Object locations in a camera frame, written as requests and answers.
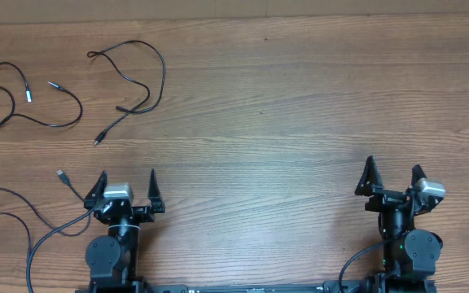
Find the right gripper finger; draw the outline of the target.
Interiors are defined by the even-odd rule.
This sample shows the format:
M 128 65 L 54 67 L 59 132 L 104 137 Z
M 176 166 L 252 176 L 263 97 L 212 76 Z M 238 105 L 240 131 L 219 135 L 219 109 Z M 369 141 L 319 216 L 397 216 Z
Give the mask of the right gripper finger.
M 366 164 L 363 169 L 362 176 L 356 186 L 354 194 L 361 196 L 372 196 L 377 193 L 378 190 L 382 190 L 383 188 L 384 184 L 377 168 L 375 157 L 370 155 L 366 159 Z
M 421 186 L 427 180 L 427 176 L 424 173 L 420 164 L 416 164 L 411 169 L 411 185 L 413 187 Z

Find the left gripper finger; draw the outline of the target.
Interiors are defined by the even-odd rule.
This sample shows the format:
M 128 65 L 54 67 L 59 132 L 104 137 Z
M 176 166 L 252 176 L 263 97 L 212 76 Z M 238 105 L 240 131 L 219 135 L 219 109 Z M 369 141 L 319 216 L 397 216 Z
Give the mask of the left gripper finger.
M 90 192 L 84 199 L 84 207 L 85 208 L 93 208 L 96 203 L 103 197 L 104 190 L 107 186 L 107 172 L 102 171 L 99 179 L 92 187 Z
M 147 197 L 151 202 L 151 213 L 165 213 L 165 203 L 162 199 L 160 188 L 156 180 L 156 172 L 154 169 L 150 173 L 150 183 Z

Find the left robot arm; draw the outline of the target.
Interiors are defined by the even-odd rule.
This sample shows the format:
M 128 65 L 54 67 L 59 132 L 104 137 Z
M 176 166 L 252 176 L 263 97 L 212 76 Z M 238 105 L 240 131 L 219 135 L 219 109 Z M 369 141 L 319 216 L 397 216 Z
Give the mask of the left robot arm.
M 93 239 L 85 251 L 90 268 L 88 292 L 152 292 L 144 277 L 137 275 L 140 225 L 153 222 L 165 212 L 165 204 L 151 171 L 147 192 L 150 203 L 134 206 L 129 183 L 112 184 L 101 173 L 84 200 L 84 207 L 107 226 L 107 234 Z

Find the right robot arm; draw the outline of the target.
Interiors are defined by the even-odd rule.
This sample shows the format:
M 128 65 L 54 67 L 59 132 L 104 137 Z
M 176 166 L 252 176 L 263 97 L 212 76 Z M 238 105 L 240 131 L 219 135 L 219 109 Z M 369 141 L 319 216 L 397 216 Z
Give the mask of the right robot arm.
M 435 233 L 415 227 L 414 219 L 429 213 L 445 199 L 445 186 L 429 179 L 422 167 L 411 169 L 411 182 L 404 191 L 384 187 L 374 156 L 366 159 L 355 195 L 365 196 L 365 210 L 378 214 L 382 241 L 363 249 L 383 250 L 384 270 L 365 280 L 360 292 L 435 292 L 427 280 L 436 272 L 443 240 Z

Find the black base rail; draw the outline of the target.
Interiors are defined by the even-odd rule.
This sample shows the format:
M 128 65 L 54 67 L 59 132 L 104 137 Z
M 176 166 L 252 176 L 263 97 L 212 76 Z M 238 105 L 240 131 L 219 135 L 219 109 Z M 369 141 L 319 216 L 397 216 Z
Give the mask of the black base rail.
M 427 281 L 423 285 L 409 283 L 395 283 L 393 280 L 386 283 L 384 292 L 429 292 L 437 293 L 438 290 L 433 281 Z M 350 280 L 343 281 L 342 287 L 345 292 L 381 292 L 375 289 L 371 282 Z M 325 281 L 322 284 L 289 284 L 289 285 L 246 285 L 246 286 L 186 286 L 186 285 L 159 285 L 139 288 L 136 286 L 126 288 L 99 288 L 94 289 L 91 285 L 84 289 L 77 289 L 76 293 L 90 292 L 153 292 L 153 293 L 336 293 L 340 292 L 337 281 Z

